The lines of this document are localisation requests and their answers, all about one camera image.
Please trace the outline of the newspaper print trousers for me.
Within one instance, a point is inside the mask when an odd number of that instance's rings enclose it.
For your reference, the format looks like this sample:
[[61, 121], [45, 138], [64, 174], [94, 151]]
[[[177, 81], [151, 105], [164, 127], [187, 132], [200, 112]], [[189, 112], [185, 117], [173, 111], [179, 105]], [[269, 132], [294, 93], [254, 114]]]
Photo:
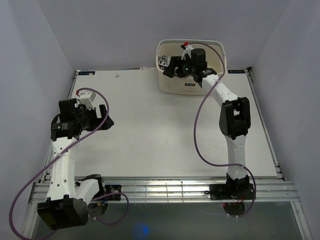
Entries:
[[158, 55], [157, 56], [157, 68], [159, 71], [164, 72], [171, 63], [172, 56]]

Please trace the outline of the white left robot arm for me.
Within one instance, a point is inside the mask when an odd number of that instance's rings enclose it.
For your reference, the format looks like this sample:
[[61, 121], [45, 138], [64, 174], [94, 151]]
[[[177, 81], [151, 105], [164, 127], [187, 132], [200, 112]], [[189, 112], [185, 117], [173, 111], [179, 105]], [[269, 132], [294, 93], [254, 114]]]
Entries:
[[53, 231], [85, 225], [91, 200], [100, 200], [106, 195], [100, 174], [75, 181], [76, 143], [83, 131], [104, 131], [114, 125], [106, 106], [101, 104], [97, 109], [89, 98], [61, 100], [58, 105], [60, 112], [52, 120], [50, 128], [53, 163], [49, 190], [45, 201], [37, 205], [38, 215]]

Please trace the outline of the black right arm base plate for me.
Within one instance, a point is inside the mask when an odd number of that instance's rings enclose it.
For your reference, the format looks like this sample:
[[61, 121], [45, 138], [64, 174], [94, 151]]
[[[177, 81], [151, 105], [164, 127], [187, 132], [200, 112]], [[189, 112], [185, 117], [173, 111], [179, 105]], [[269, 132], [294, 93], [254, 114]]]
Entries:
[[229, 190], [226, 184], [210, 184], [209, 195], [211, 200], [236, 200], [244, 197], [244, 200], [255, 199], [254, 185], [250, 183], [248, 188], [240, 190]]

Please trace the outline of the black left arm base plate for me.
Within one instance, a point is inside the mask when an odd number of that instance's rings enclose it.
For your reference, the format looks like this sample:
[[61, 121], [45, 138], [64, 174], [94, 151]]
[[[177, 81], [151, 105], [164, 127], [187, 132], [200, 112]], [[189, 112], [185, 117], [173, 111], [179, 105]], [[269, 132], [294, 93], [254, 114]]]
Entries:
[[106, 194], [116, 193], [114, 195], [106, 196], [102, 199], [100, 199], [101, 202], [107, 202], [107, 201], [120, 201], [121, 195], [119, 193], [122, 192], [122, 186], [121, 185], [105, 185]]

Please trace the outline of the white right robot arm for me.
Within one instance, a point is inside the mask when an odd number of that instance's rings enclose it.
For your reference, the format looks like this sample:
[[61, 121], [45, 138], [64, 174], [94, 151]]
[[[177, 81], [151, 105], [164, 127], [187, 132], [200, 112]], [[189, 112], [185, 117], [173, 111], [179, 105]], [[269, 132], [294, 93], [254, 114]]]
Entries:
[[207, 191], [213, 200], [244, 199], [250, 190], [250, 178], [245, 168], [245, 142], [251, 127], [250, 101], [230, 91], [206, 60], [202, 48], [186, 46], [181, 56], [159, 56], [157, 63], [169, 78], [192, 77], [220, 106], [219, 129], [227, 143], [226, 182], [212, 184]]

